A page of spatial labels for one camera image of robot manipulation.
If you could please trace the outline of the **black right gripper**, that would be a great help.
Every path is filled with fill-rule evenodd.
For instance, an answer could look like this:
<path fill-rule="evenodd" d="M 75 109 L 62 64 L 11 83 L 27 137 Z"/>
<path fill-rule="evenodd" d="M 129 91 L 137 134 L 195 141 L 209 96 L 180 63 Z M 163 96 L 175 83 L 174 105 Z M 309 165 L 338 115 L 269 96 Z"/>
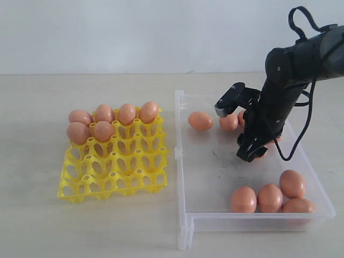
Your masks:
<path fill-rule="evenodd" d="M 282 103 L 257 102 L 253 108 L 245 110 L 245 126 L 238 137 L 239 149 L 236 153 L 240 159 L 252 162 L 263 158 L 268 148 L 265 144 L 282 136 Z"/>

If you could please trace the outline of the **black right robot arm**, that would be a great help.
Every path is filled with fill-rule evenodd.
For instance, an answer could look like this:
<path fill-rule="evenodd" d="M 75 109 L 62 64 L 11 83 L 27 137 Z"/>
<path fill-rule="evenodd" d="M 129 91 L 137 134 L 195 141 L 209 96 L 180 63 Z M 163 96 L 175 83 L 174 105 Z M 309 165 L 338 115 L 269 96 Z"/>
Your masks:
<path fill-rule="evenodd" d="M 247 162 L 265 154 L 265 145 L 281 136 L 285 120 L 308 85 L 309 100 L 302 105 L 311 112 L 316 81 L 343 76 L 343 26 L 330 25 L 294 46 L 274 48 L 266 58 L 266 76 L 262 90 L 244 83 L 230 89 L 233 99 L 227 109 L 241 106 L 246 110 L 237 156 Z"/>

